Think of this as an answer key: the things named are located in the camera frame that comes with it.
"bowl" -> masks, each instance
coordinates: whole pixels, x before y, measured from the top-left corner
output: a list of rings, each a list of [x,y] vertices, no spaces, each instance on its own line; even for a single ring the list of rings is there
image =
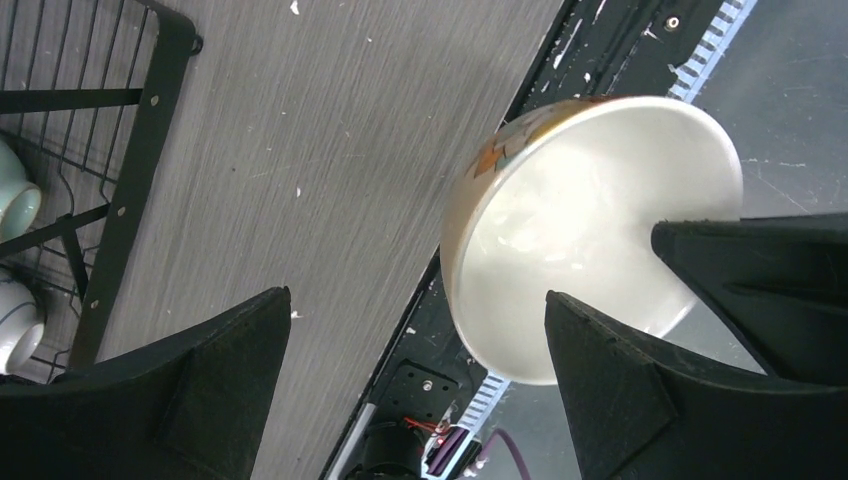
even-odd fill
[[[18,370],[38,348],[44,322],[29,289],[0,269],[0,374]]]
[[[741,209],[733,143],[692,105],[604,97],[530,112],[486,142],[451,191],[440,255],[454,325],[483,366],[555,384],[549,290],[662,337],[696,299],[654,255],[651,229],[738,220]]]

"teacup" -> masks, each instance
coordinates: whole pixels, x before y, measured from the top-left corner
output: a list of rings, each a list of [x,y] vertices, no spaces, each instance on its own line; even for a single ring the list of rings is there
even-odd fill
[[[545,295],[656,336],[694,294],[656,257],[662,220],[738,220],[742,171],[708,114],[662,97],[567,100],[511,122],[456,180],[441,235],[454,324],[485,367],[554,384]]]
[[[0,268],[0,374],[14,373],[38,348],[44,322],[29,289]]]
[[[41,190],[27,181],[18,156],[0,140],[0,242],[23,235],[41,208]]]

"bowl rim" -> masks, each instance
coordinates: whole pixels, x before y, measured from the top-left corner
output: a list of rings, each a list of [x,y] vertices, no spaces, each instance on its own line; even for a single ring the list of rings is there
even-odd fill
[[[587,99],[566,99],[557,103],[590,103],[590,100]],[[634,95],[634,96],[624,96],[617,98],[610,98],[602,103],[591,104],[588,108],[585,108],[581,111],[574,113],[573,115],[567,117],[562,122],[557,124],[555,127],[551,128],[536,140],[531,143],[528,143],[524,146],[509,163],[499,171],[495,172],[495,178],[492,180],[491,185],[485,190],[483,195],[480,196],[477,203],[474,205],[474,209],[471,212],[471,216],[468,219],[468,222],[465,224],[462,233],[459,236],[459,242],[457,242],[457,249],[454,253],[454,261],[452,263],[452,267],[447,272],[451,277],[450,281],[450,291],[446,292],[448,298],[456,299],[457,292],[459,290],[461,279],[459,273],[462,271],[462,267],[465,263],[466,253],[468,251],[468,246],[470,244],[471,235],[474,230],[477,228],[477,225],[480,223],[480,219],[483,216],[483,212],[486,210],[488,205],[492,202],[492,199],[497,195],[501,187],[503,187],[504,182],[509,179],[515,172],[521,168],[524,163],[529,159],[536,151],[538,151],[541,147],[550,143],[554,138],[561,135],[565,130],[570,129],[571,127],[584,123],[586,121],[595,119],[597,117],[603,115],[609,115],[611,113],[619,112],[622,110],[627,110],[631,108],[644,108],[644,107],[661,107],[668,110],[674,110],[679,113],[682,113],[686,116],[694,118],[698,120],[705,128],[706,131],[711,132],[713,137],[719,140],[724,149],[729,152],[736,152],[736,149],[733,145],[733,141],[728,135],[727,131],[721,126],[721,124],[713,118],[711,115],[701,110],[700,108],[684,102],[682,100],[677,100],[669,97],[661,97],[656,95]],[[734,154],[732,156],[725,157],[730,164],[730,168],[733,171],[733,180],[734,185],[733,189],[739,192],[741,197],[742,195],[742,166],[738,160],[738,154]],[[685,316],[686,313],[691,311],[694,307],[694,302],[689,308],[681,314],[677,321],[674,322],[666,331],[663,332],[664,336],[672,328],[676,326]],[[454,327],[456,328],[457,334],[462,340],[463,345],[468,350],[468,352],[474,357],[474,359],[483,365],[488,370],[494,371],[498,374],[503,375],[504,377],[516,381],[519,383],[527,384],[527,385],[556,385],[557,379],[554,375],[552,378],[528,378],[523,377],[521,375],[515,375],[514,373],[506,373],[501,372],[497,368],[494,368],[489,364],[488,360],[485,358],[481,358],[477,353],[477,351],[472,348],[467,341],[467,336],[463,332],[460,322],[457,322],[457,315],[451,312],[451,315],[454,319]]]
[[[3,231],[3,227],[4,227],[3,223],[8,220],[7,215],[9,214],[9,206],[11,206],[13,203],[15,203],[24,194],[30,193],[30,192],[34,192],[36,194],[35,195],[35,202],[34,202],[35,205],[33,205],[33,209],[35,210],[35,212],[33,213],[32,218],[29,220],[29,222],[27,222],[26,228],[24,228],[23,232],[21,232],[17,235],[10,236],[9,238],[2,238],[2,231]],[[32,224],[35,223],[35,217],[38,216],[38,213],[41,211],[41,204],[43,203],[43,201],[44,201],[44,195],[41,193],[41,189],[38,188],[38,185],[36,185],[32,182],[29,182],[29,181],[22,182],[21,183],[21,191],[16,193],[12,197],[12,199],[9,200],[9,203],[5,206],[5,208],[0,209],[0,242],[12,240],[12,239],[18,238],[21,235],[25,234],[26,231],[29,229],[29,227],[31,227]]]

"cable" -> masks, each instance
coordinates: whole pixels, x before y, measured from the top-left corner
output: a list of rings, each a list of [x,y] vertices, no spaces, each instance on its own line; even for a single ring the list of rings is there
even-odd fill
[[[527,464],[524,463],[524,458],[521,456],[521,452],[518,450],[518,445],[515,444],[515,441],[512,440],[512,437],[509,436],[504,430],[500,428],[496,428],[492,431],[492,435],[489,436],[489,439],[486,440],[486,444],[483,445],[483,448],[480,450],[480,453],[477,454],[477,459],[465,469],[463,476],[465,477],[476,477],[477,473],[480,469],[486,465],[486,462],[489,461],[489,451],[492,449],[494,445],[495,437],[501,437],[504,443],[506,444],[506,448],[509,449],[509,453],[512,454],[512,459],[515,460],[515,466],[518,467],[518,473],[521,475],[521,480],[532,480],[530,478],[530,472],[527,470]]]
[[[441,475],[466,435],[468,435],[468,430],[464,428],[451,429],[451,433],[448,434],[445,443],[439,447],[439,451],[436,453],[433,461],[430,462],[430,468],[427,469],[427,473],[430,475]]]
[[[430,433],[436,433],[436,429],[439,427],[435,423],[419,422],[418,420],[409,417],[403,417],[403,421],[408,423],[410,427],[423,428],[424,430],[427,430]]]

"red wire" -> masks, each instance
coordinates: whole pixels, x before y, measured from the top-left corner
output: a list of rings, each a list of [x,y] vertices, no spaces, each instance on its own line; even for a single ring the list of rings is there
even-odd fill
[[[431,422],[423,422],[422,423],[422,422],[419,422],[418,420],[415,420],[415,419],[409,418],[409,417],[403,417],[403,421],[408,423],[410,427],[423,428],[424,430],[427,430],[430,433],[436,433],[436,428],[439,427],[435,423],[431,423]]]

